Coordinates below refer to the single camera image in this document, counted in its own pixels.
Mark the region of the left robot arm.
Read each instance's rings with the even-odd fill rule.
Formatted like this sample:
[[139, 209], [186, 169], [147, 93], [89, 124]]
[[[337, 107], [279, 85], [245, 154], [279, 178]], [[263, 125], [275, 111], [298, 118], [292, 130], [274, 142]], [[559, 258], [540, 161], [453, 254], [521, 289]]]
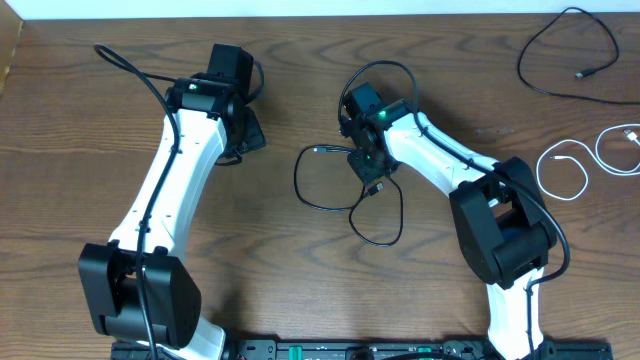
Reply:
[[136, 199], [105, 245], [88, 243], [78, 271], [97, 333], [130, 342], [138, 359], [229, 359], [225, 331], [201, 314], [202, 295], [184, 266], [188, 236], [215, 167], [238, 165], [266, 139], [251, 103], [262, 90], [251, 76], [262, 65], [239, 46], [215, 44], [205, 71], [173, 78], [166, 92], [155, 75], [104, 44], [95, 52], [138, 77], [159, 101], [162, 138]]

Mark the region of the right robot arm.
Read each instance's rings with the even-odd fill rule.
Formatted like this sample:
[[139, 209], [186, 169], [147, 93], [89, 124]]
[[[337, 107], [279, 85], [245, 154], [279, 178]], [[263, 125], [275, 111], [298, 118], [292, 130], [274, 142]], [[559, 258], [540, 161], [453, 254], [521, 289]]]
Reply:
[[487, 287], [488, 340], [503, 359], [536, 355], [543, 343], [538, 289], [561, 238], [530, 167], [481, 155], [435, 127], [414, 103], [386, 103], [368, 83], [347, 87], [339, 124], [354, 151], [348, 163], [363, 185], [407, 165], [449, 200], [462, 255]]

